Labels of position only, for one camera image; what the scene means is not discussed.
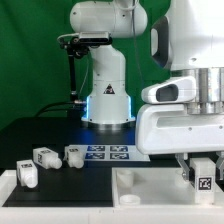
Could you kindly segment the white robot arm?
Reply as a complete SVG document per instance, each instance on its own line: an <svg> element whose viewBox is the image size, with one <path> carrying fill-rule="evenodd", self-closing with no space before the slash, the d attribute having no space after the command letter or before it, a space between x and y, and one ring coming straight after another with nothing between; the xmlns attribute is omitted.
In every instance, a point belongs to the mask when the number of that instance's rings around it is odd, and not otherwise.
<svg viewBox="0 0 224 224"><path fill-rule="evenodd" d="M70 13L73 43L93 59L93 90L84 122L136 124L135 144L148 155L214 151L224 177L224 0L171 0L151 26L151 55L168 80L143 89L144 106L131 114L125 58L110 43L147 29L138 0L82 2Z"/></svg>

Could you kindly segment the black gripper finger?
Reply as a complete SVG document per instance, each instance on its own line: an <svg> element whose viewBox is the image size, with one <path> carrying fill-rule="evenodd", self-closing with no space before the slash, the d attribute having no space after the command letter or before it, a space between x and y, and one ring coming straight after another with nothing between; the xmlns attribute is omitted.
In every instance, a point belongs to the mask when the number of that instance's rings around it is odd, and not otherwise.
<svg viewBox="0 0 224 224"><path fill-rule="evenodd" d="M218 156L216 167L219 171L220 180L224 180L224 151L220 151L216 153Z"/></svg>
<svg viewBox="0 0 224 224"><path fill-rule="evenodd" d="M190 166L188 161L188 154L187 153L177 153L175 158L182 168L182 177L185 181L190 180Z"/></svg>

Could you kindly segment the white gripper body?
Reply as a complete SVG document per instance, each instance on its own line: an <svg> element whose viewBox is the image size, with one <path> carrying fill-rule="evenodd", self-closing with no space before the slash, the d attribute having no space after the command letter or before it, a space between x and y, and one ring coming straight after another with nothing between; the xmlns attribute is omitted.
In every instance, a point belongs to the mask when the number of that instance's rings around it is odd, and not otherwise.
<svg viewBox="0 0 224 224"><path fill-rule="evenodd" d="M224 151L224 114L188 115L183 104L144 105L135 144L146 155Z"/></svg>

